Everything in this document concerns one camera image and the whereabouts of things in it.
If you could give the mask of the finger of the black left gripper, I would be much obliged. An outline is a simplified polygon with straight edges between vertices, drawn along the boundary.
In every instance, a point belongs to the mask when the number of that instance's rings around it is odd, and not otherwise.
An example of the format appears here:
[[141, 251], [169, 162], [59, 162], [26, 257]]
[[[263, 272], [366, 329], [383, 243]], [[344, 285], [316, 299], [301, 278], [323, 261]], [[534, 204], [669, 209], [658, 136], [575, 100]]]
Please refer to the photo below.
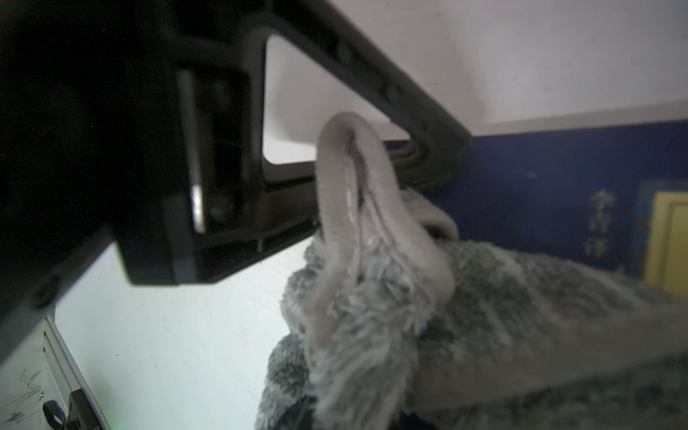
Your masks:
[[242, 92], [241, 138], [250, 205], [236, 248], [276, 252], [312, 233], [317, 202], [314, 165], [272, 165], [263, 156], [267, 45], [281, 38], [321, 66], [410, 136], [392, 151], [401, 182], [429, 188], [458, 175], [471, 136], [440, 104], [326, 1], [236, 2], [236, 49], [248, 89]]

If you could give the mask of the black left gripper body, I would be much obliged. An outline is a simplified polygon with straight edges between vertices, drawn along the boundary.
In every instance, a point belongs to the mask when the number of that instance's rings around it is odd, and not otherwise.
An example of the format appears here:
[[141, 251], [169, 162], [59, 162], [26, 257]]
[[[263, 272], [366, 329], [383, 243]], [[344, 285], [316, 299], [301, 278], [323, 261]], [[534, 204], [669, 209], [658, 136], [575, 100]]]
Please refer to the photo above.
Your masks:
[[111, 242], [137, 285], [255, 263], [253, 1], [1, 5], [1, 355]]

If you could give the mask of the grey patterned cloth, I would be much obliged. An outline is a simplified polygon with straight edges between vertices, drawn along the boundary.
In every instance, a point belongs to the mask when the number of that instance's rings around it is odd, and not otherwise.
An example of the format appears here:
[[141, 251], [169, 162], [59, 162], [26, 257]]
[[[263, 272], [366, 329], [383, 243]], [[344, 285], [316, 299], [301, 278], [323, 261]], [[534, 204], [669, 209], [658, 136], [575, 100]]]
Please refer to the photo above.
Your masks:
[[324, 125], [315, 176], [256, 428], [686, 428], [684, 299], [460, 239], [354, 113]]

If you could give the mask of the blue book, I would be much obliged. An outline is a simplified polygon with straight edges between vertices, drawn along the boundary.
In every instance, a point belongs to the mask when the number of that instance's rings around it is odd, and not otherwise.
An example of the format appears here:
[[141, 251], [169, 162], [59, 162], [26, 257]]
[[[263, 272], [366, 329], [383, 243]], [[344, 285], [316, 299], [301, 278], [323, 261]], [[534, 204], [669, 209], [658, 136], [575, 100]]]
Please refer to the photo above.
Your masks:
[[687, 292], [687, 125], [480, 136], [428, 193], [463, 238]]

